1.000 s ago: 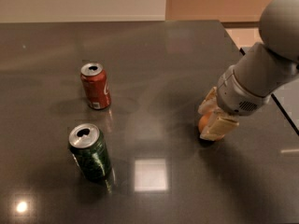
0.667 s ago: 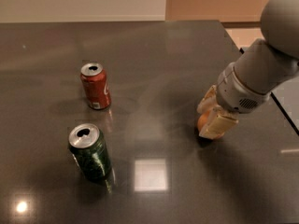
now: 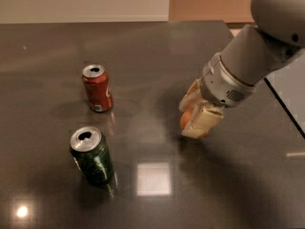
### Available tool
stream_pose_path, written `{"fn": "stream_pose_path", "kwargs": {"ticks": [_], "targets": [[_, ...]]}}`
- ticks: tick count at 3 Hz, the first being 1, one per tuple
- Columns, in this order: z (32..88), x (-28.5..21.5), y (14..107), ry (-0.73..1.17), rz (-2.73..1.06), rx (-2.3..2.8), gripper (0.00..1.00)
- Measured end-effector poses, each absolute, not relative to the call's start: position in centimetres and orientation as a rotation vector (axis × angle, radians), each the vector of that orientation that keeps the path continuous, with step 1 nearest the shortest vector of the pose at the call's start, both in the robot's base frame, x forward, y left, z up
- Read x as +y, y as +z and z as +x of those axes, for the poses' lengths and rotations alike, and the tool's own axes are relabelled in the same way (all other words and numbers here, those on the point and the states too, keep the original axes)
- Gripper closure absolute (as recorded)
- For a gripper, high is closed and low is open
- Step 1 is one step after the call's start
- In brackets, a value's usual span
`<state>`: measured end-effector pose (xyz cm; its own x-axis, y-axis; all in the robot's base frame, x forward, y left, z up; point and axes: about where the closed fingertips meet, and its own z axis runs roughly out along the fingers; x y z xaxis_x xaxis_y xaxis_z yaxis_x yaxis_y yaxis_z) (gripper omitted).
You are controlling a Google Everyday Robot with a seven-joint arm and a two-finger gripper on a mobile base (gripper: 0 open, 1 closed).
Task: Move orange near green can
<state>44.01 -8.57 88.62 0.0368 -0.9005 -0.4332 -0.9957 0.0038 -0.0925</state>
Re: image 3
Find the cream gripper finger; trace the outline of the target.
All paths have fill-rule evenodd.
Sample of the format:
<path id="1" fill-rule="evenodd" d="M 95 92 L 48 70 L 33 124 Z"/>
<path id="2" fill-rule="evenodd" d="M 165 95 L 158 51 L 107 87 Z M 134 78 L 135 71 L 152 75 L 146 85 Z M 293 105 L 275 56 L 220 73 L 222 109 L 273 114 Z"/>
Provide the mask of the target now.
<path id="1" fill-rule="evenodd" d="M 224 116 L 223 108 L 212 104 L 197 104 L 193 109 L 188 127 L 197 131 L 207 131 L 216 126 Z"/>
<path id="2" fill-rule="evenodd" d="M 200 81 L 196 79 L 180 101 L 179 111 L 185 113 L 190 108 L 193 108 L 201 99 Z"/>

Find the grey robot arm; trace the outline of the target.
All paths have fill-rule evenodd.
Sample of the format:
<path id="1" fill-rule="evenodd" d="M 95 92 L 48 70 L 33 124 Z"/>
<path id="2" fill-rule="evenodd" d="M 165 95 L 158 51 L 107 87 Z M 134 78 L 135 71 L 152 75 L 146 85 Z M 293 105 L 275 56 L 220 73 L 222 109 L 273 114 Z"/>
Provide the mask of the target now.
<path id="1" fill-rule="evenodd" d="M 305 48 L 305 0 L 252 0 L 251 14 L 254 23 L 211 58 L 181 100 L 183 136 L 205 136 L 226 108 L 238 106 Z"/>

